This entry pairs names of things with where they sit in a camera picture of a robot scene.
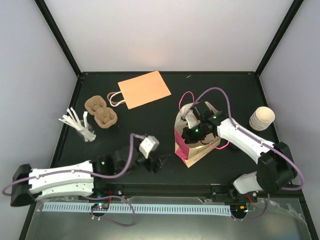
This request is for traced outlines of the cream cakes paper bag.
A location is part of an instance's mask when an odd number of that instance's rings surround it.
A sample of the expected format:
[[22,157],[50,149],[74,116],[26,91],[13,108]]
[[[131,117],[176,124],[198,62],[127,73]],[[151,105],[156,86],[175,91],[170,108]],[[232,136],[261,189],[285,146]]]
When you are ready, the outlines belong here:
[[181,98],[178,104],[179,111],[174,123],[174,152],[190,168],[212,150],[222,150],[228,147],[230,142],[227,141],[221,144],[221,138],[211,133],[203,141],[186,144],[182,138],[182,132],[187,125],[181,120],[181,116],[191,107],[192,103],[182,105],[182,101],[183,99]]

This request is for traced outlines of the brown pulp cup carriers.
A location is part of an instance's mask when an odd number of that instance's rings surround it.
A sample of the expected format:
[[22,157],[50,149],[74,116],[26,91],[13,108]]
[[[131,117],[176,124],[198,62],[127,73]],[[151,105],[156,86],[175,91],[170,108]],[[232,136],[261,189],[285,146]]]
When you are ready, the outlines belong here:
[[107,107],[106,101],[100,95],[92,96],[86,100],[84,107],[102,129],[108,129],[118,121],[116,112]]

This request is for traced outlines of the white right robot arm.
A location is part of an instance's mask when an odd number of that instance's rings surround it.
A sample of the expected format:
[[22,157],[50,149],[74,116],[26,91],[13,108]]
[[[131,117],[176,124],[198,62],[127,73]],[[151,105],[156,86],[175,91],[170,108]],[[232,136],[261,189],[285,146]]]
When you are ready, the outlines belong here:
[[291,165],[287,144],[265,140],[239,125],[223,111],[210,109],[206,102],[185,105],[180,119],[186,123],[181,137],[186,144],[204,143],[209,135],[220,137],[246,153],[257,165],[256,171],[236,178],[228,187],[228,198],[240,201],[249,192],[274,194],[298,175]]

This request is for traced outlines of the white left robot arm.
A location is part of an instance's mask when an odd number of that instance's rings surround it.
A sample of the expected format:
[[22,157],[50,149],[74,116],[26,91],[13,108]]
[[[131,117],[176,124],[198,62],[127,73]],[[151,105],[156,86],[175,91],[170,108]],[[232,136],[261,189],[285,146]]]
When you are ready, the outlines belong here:
[[69,166],[38,169],[22,164],[12,177],[10,206],[23,207],[42,199],[65,196],[101,200],[108,192],[104,180],[122,170],[129,173],[139,167],[157,173],[169,157],[155,150],[145,158],[137,148],[130,150],[126,146],[112,154]]

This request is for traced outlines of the plain brown paper bag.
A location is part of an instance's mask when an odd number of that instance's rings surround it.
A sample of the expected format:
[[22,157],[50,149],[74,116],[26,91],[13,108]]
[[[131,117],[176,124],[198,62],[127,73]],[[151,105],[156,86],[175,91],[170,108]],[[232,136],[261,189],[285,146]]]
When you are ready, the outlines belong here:
[[153,71],[118,83],[120,91],[110,92],[112,107],[126,104],[129,110],[171,95],[159,71]]

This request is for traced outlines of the stack of paper cups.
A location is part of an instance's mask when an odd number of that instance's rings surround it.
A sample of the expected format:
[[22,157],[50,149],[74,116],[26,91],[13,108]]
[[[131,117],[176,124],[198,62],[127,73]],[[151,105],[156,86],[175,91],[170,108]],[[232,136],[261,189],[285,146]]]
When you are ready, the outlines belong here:
[[276,116],[272,109],[260,106],[251,115],[249,125],[255,131],[264,131],[274,122],[275,118]]

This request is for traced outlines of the white straws bundle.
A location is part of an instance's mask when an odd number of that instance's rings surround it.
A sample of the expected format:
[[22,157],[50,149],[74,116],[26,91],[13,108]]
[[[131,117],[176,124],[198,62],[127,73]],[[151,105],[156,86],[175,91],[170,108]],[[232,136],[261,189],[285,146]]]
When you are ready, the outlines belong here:
[[75,129],[78,134],[80,134],[84,141],[93,142],[96,139],[95,131],[92,129],[91,125],[88,123],[88,112],[84,111],[82,115],[82,120],[80,120],[77,112],[71,106],[66,110],[66,114],[59,118],[58,120],[63,124]]

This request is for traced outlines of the black frame post right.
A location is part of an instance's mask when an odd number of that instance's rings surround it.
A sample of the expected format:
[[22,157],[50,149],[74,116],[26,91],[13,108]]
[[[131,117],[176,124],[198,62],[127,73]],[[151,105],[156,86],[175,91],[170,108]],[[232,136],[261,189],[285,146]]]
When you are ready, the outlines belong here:
[[260,77],[267,66],[268,62],[270,61],[273,53],[277,49],[279,43],[281,42],[283,36],[285,35],[286,31],[288,30],[289,26],[291,25],[293,19],[295,18],[296,14],[298,13],[300,7],[302,6],[304,0],[293,0],[288,11],[286,12],[281,24],[279,25],[275,35],[273,36],[266,52],[264,53],[257,69],[255,70],[255,75]]

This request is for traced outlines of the black frame post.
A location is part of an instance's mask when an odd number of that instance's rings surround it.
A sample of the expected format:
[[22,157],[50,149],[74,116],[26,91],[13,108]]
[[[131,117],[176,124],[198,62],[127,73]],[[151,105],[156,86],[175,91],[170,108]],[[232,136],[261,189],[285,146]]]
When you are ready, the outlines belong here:
[[60,46],[62,52],[64,53],[69,65],[71,66],[73,72],[78,77],[81,75],[81,70],[72,55],[72,52],[70,51],[70,48],[68,47],[67,42],[65,41],[65,38],[63,37],[53,15],[51,14],[51,11],[49,10],[46,2],[44,0],[34,0],[35,4],[37,5],[38,9],[40,10],[44,20],[46,21],[48,27],[50,28],[52,34],[54,35],[58,45]]
[[298,13],[300,7],[302,6],[304,0],[293,0],[288,11],[286,12],[281,24],[279,25],[275,35],[273,36],[266,52],[264,53],[257,69],[255,70],[255,75],[260,77],[267,66],[268,62],[270,61],[273,53],[277,49],[279,43],[281,42],[283,36],[285,35],[286,31],[288,30],[289,26],[291,25],[293,19],[295,18],[296,14]]

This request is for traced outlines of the black frame post left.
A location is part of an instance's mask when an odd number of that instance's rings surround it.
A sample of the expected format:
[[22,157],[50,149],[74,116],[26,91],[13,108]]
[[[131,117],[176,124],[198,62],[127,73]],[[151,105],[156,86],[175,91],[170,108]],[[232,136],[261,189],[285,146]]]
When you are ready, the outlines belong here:
[[69,65],[71,66],[73,72],[78,77],[81,75],[81,70],[72,55],[72,52],[70,51],[70,48],[68,47],[67,42],[65,41],[65,38],[63,37],[53,15],[51,14],[51,11],[49,10],[46,2],[44,0],[34,0],[35,4],[37,5],[38,9],[40,10],[44,20],[46,21],[48,27],[50,28],[52,34],[54,35],[58,45],[60,46],[62,52],[64,53]]

